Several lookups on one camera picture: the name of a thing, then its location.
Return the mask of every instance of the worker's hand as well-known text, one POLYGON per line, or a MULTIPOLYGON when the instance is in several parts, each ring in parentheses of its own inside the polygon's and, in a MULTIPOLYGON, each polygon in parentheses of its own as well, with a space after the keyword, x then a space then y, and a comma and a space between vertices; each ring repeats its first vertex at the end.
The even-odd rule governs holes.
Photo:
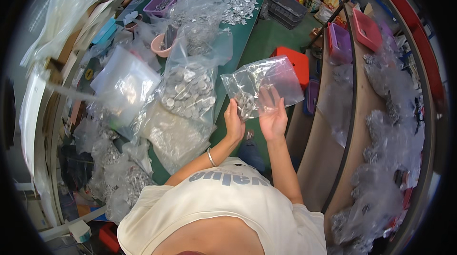
POLYGON ((227 139, 233 142, 233 144, 238 144, 244 137, 246 125, 241 123, 238 117, 238 108, 235 99, 230 99, 230 103, 224 113, 224 118, 225 126, 227 127, 227 139))
POLYGON ((267 142, 284 139, 287 127, 287 114, 284 107, 284 98, 280 98, 274 86, 270 89, 273 98, 265 87, 260 87, 259 101, 262 107, 259 110, 260 129, 267 142))

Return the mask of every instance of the green floor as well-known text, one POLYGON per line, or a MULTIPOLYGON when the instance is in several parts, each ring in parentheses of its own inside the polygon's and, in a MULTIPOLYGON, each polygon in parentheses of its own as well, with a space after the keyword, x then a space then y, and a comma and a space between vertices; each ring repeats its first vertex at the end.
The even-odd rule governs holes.
MULTIPOLYGON (((306 14, 303 21, 294 30, 289 30, 275 20, 259 20, 258 24, 252 30, 249 41, 246 44, 241 60, 238 67, 249 64, 264 58, 270 57, 271 53, 278 46, 285 46, 290 49, 300 51, 300 47, 308 44, 311 40, 309 33, 315 27, 321 27, 313 14, 306 14)), ((229 99, 226 97, 221 109, 221 113, 216 120, 217 130, 210 138, 211 145, 214 146, 226 134, 224 111, 227 109, 229 99)), ((292 114, 293 106, 288 108, 288 115, 292 114)), ((270 158, 266 149, 265 138, 263 138, 260 131, 259 119, 252 119, 246 122, 246 129, 254 130, 254 140, 259 146, 260 153, 267 170, 271 170, 270 158)), ((232 153, 231 156, 236 156, 238 149, 232 153)))

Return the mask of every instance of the white t-shirt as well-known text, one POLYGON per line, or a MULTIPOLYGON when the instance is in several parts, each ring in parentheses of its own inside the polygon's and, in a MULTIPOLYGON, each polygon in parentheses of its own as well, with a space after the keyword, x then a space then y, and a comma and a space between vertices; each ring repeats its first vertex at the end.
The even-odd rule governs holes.
POLYGON ((231 157, 175 187, 146 186, 117 238, 126 254, 151 255, 180 227, 218 216, 242 219, 257 232, 265 255, 327 253, 323 214, 292 204, 257 170, 231 157))

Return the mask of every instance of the bracelet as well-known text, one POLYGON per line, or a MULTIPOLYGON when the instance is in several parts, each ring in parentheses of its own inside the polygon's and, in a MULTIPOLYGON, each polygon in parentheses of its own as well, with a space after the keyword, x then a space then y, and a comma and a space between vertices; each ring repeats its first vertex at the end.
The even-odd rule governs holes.
POLYGON ((218 165, 216 165, 216 163, 213 161, 213 158, 211 157, 211 154, 209 153, 209 150, 211 150, 211 148, 208 147, 208 150, 206 150, 206 153, 208 154, 209 161, 211 162, 213 167, 217 167, 218 165))

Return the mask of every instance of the table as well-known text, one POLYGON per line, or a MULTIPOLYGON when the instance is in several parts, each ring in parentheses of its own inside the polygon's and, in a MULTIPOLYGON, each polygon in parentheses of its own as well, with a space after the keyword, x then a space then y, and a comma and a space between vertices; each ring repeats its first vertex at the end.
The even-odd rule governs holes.
MULTIPOLYGON (((143 12, 143 8, 150 1, 151 0, 144 0, 143 2, 138 4, 137 7, 135 8, 135 10, 138 11, 138 13, 143 14, 143 21, 145 21, 145 22, 149 22, 149 17, 143 12)), ((254 27, 254 25, 257 21, 257 17, 259 15, 260 7, 262 6, 263 1, 264 0, 257 0, 257 2, 259 3, 259 5, 258 5, 259 10, 254 10, 252 12, 254 17, 252 17, 249 20, 246 19, 247 24, 229 25, 229 24, 221 23, 219 26, 221 29, 230 28, 230 31, 232 32, 233 56, 232 56, 232 59, 228 63, 226 63, 224 66, 218 67, 218 77, 216 79, 216 84, 214 86, 214 91, 216 92, 216 97, 217 97, 216 103, 214 104, 214 121, 216 121, 216 119, 220 113, 220 110, 222 108, 222 104, 224 103, 224 99, 227 95, 225 87, 222 84, 220 75, 233 73, 237 69, 241 55, 243 54, 246 43, 248 42, 249 35, 251 34, 252 28, 254 27)), ((159 63, 162 65, 162 72, 163 72, 163 70, 165 68, 166 58, 157 57, 157 59, 159 60, 159 63)), ((149 157, 152 160, 151 166, 154 171, 153 180, 159 185, 164 184, 168 180, 169 174, 163 168, 160 161, 157 159, 157 156, 155 155, 152 147, 151 147, 151 149, 149 149, 149 157)))

